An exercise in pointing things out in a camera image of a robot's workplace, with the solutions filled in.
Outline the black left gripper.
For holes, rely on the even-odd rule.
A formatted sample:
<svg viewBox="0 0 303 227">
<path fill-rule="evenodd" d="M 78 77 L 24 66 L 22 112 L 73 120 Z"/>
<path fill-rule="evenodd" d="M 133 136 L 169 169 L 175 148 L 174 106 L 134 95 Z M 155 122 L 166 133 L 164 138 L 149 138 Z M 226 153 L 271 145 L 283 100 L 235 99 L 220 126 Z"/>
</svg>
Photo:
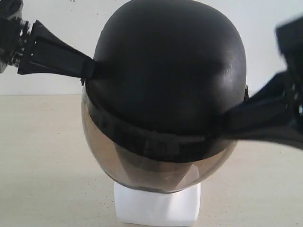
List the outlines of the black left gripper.
<svg viewBox="0 0 303 227">
<path fill-rule="evenodd" d="M 22 18 L 23 6 L 22 0 L 0 2 L 0 72 L 14 66 L 20 75 L 91 78 L 95 61 L 57 38 L 38 20 L 30 31 L 30 23 Z"/>
</svg>

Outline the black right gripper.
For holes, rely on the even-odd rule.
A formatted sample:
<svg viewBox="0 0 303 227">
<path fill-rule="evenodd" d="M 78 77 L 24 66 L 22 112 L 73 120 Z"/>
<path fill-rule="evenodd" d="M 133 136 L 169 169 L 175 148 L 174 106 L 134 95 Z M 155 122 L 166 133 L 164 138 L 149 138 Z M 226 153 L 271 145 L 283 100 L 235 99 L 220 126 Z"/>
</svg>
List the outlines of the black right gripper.
<svg viewBox="0 0 303 227">
<path fill-rule="evenodd" d="M 266 141 L 303 148 L 303 17 L 275 29 L 286 71 L 220 116 L 213 135 L 226 140 Z"/>
</svg>

